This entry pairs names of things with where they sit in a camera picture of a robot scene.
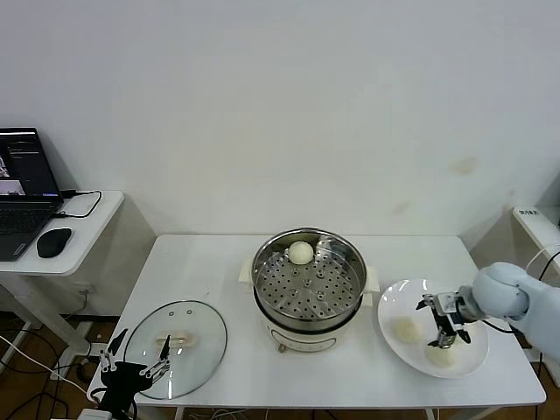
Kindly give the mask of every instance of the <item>white table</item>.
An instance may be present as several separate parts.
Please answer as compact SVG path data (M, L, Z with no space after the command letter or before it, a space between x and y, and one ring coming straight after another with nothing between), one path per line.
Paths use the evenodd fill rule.
M560 251L560 228L558 228L560 206L518 206L514 208L514 217L535 245L539 249L545 249L542 252L543 258L549 260L556 252ZM550 268L560 274L560 256L552 262ZM540 353L534 347L526 350L525 354L530 361L539 360ZM546 355L543 360L550 376L552 376L552 380L560 388L560 364Z
M459 380L417 372L381 336L374 306L361 308L338 347L323 353L279 353L264 332L251 293L238 284L242 262L266 236L164 235L157 238L115 329L131 332L159 306L181 299L212 305L224 318L227 350L214 376L189 395L143 406L246 408L471 408L462 416L502 406L542 403L546 395L512 335L489 330L485 365ZM457 237L348 237L378 270L381 290L404 278L426 277L455 291L477 269ZM117 359L123 359L125 339ZM98 369L89 386L102 386Z
M102 191L101 194L99 204L87 218L53 219L43 228L40 235L56 228L72 229L72 236L59 255L54 258L39 257L37 239L40 235L38 235L15 262L0 262L0 273L3 274L0 280L0 297L26 321L24 329L37 328L45 324L68 344L59 360L61 366L72 363L76 355L85 355L90 351L89 343L84 337L92 323L82 322L74 330L59 315L57 306L51 304L35 287L35 282L40 281L40 278L37 278L40 276L70 276L80 267L103 229L123 203L123 193L120 191ZM64 210L67 214L85 214L97 197L97 194L89 194L66 200L60 211ZM24 336L23 332L20 333L14 344L17 346ZM101 345L93 346L92 354L97 353L101 348ZM12 353L10 348L4 358L8 360ZM60 372L65 375L67 368L62 368Z
M548 260L560 251L560 206L518 206L514 217L539 249L558 245L543 251L544 258ZM552 262L551 268L560 274L560 258Z

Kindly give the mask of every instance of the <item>wall stain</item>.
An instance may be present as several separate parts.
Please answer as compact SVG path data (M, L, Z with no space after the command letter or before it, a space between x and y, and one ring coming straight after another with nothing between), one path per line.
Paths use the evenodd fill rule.
M450 164L449 172L462 177L471 175L476 168L477 160L478 159L474 156L464 157L457 162Z
M399 204L397 204L396 206L393 207L393 210L391 211L391 213L394 216L400 216L401 214L406 213L409 210L409 208L412 207L413 203L414 202L411 199L401 201Z

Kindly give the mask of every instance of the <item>computer mouse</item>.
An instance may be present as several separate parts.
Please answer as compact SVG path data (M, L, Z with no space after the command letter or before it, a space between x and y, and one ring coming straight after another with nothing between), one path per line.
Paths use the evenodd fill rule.
M37 253L41 258L53 258L62 252L66 246L72 229L63 227L44 232L37 240Z

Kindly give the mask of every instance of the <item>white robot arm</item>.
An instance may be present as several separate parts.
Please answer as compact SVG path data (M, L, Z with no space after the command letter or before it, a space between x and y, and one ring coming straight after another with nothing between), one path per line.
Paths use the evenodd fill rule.
M463 324L494 317L525 334L528 342L560 361L560 289L523 269L496 262L482 269L472 286L456 293L423 295L417 309L429 306L438 327L434 347L450 347L457 335L470 342Z

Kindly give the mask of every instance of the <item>steamed bun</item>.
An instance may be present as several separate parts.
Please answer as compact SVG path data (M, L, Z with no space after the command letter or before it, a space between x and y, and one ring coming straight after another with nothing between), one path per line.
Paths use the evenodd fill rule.
M422 324L415 322L412 317L399 317L393 321L396 337L406 344L414 344L424 337Z
M426 347L426 356L434 365L440 368L450 368L457 363L457 353L453 348Z
M290 245L288 249L288 258L297 265L309 263L313 259L313 247L303 241L297 241Z

